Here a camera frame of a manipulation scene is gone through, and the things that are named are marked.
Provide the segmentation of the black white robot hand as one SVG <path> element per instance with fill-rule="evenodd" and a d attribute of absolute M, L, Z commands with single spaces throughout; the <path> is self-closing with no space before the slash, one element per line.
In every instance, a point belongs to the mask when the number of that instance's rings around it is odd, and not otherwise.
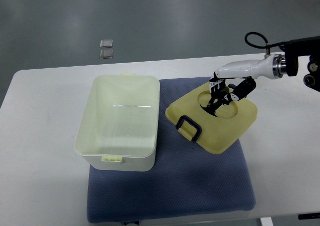
<path fill-rule="evenodd" d="M 245 98 L 256 88 L 255 79 L 263 76 L 269 79 L 278 78 L 278 70 L 274 58 L 269 56 L 262 60 L 245 60 L 231 62 L 216 69 L 209 79 L 210 100 L 203 109 L 216 116 L 216 110 L 231 102 Z M 242 79 L 232 90 L 226 85 L 226 80 Z"/>

